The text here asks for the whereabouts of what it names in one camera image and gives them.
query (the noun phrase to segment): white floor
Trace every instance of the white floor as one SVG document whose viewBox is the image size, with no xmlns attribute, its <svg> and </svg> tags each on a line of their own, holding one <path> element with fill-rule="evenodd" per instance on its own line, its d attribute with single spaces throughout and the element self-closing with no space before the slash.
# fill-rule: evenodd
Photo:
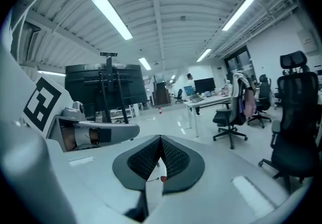
<svg viewBox="0 0 322 224">
<path fill-rule="evenodd" d="M 167 107 L 162 107 L 162 114 L 159 114 L 158 109 L 150 109 L 140 111 L 140 116 L 130 119 L 130 123 L 137 123 L 140 126 L 140 134 L 137 138 L 144 137 L 152 134 L 164 134 L 189 139 L 192 141 L 207 144 L 209 146 L 219 146 L 223 150 L 230 150 L 229 137 L 219 137 L 217 141 L 213 141 L 212 137 L 218 133 L 218 127 L 212 122 L 216 109 L 225 107 L 223 105 L 215 105 L 211 107 L 201 108 L 201 117 L 197 118 L 199 127 L 199 137 L 195 137 L 194 127 L 189 128 L 187 109 L 183 104 L 177 104 Z M 282 109 L 278 108 L 274 110 L 271 107 L 267 114 L 264 114 L 273 120 L 280 120 L 282 117 Z M 248 126 L 245 123 L 242 126 L 237 126 L 238 132 L 244 133 L 248 136 L 248 141 L 245 141 L 242 137 L 233 136 L 235 149 L 231 152 L 241 156 L 254 166 L 258 167 L 258 162 L 261 159 L 271 158 L 272 149 L 270 142 L 272 138 L 271 123 L 269 120 L 263 120 L 265 128 L 263 129 L 258 121 L 255 120 Z M 263 164 L 262 171 L 269 176 L 274 176 L 277 171 L 270 166 Z M 155 168 L 151 174 L 149 180 L 153 180 L 161 175 L 164 175 L 164 165 L 160 168 Z M 277 179 L 281 185 L 283 179 Z M 300 186 L 299 182 L 295 178 L 291 178 L 292 191 L 296 190 Z M 163 184 L 160 179 L 147 182 L 146 192 L 149 211 L 157 206 L 162 199 L 161 191 Z"/>
</svg>

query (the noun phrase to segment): black monitor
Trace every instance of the black monitor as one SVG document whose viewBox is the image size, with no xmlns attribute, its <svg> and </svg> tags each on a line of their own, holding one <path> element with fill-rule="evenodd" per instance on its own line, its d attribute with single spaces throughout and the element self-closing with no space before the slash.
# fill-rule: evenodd
<svg viewBox="0 0 322 224">
<path fill-rule="evenodd" d="M 86 116 L 105 110 L 100 73 L 104 81 L 108 109 L 122 107 L 121 96 L 118 93 L 117 72 L 124 106 L 147 101 L 140 65 L 113 64 L 108 71 L 105 63 L 66 67 L 65 89 L 74 101 L 83 103 Z"/>
<path fill-rule="evenodd" d="M 212 92 L 216 88 L 213 78 L 195 80 L 195 86 L 196 92 L 200 94 L 204 92 Z"/>
</svg>

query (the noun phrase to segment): pink bag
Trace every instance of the pink bag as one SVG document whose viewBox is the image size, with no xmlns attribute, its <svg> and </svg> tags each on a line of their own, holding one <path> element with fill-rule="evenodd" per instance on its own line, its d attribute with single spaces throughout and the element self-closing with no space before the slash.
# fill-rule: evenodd
<svg viewBox="0 0 322 224">
<path fill-rule="evenodd" d="M 254 92 L 250 89 L 246 89 L 244 99 L 245 99 L 244 115 L 246 117 L 251 117 L 256 112 L 256 101 L 254 98 Z"/>
</svg>

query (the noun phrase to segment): ceiling light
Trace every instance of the ceiling light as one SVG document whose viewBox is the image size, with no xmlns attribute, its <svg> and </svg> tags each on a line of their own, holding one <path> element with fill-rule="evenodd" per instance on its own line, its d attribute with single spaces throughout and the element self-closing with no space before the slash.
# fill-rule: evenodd
<svg viewBox="0 0 322 224">
<path fill-rule="evenodd" d="M 206 51 L 202 53 L 200 58 L 198 58 L 197 62 L 200 62 L 210 51 L 211 49 L 206 49 Z"/>
<path fill-rule="evenodd" d="M 103 15 L 111 22 L 115 29 L 122 35 L 125 40 L 132 39 L 133 36 L 123 23 L 122 19 L 115 11 L 114 7 L 108 0 L 91 0 Z"/>
<path fill-rule="evenodd" d="M 44 73 L 44 74 L 51 74 L 53 76 L 60 76 L 60 77 L 65 77 L 66 75 L 64 73 L 56 73 L 56 72 L 47 72 L 47 71 L 37 71 L 38 73 Z"/>
<path fill-rule="evenodd" d="M 234 22 L 245 12 L 245 10 L 253 3 L 254 0 L 245 0 L 245 2 L 241 5 L 241 7 L 236 11 L 236 13 L 232 16 L 229 22 L 222 28 L 223 31 L 227 31 Z"/>
<path fill-rule="evenodd" d="M 146 61 L 145 57 L 139 58 L 139 60 L 146 70 L 151 70 L 151 67 L 149 63 Z"/>
</svg>

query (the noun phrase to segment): chair headrest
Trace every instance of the chair headrest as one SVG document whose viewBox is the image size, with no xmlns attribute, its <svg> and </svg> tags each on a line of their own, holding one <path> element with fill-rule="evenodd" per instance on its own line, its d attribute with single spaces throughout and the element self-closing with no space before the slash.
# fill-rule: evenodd
<svg viewBox="0 0 322 224">
<path fill-rule="evenodd" d="M 262 74 L 261 76 L 260 76 L 260 82 L 262 83 L 262 82 L 267 82 L 268 80 L 267 80 L 267 77 L 266 77 L 266 75 L 265 74 Z"/>
<path fill-rule="evenodd" d="M 296 52 L 280 56 L 280 63 L 283 69 L 296 68 L 306 65 L 307 59 L 305 54 L 298 50 Z"/>
</svg>

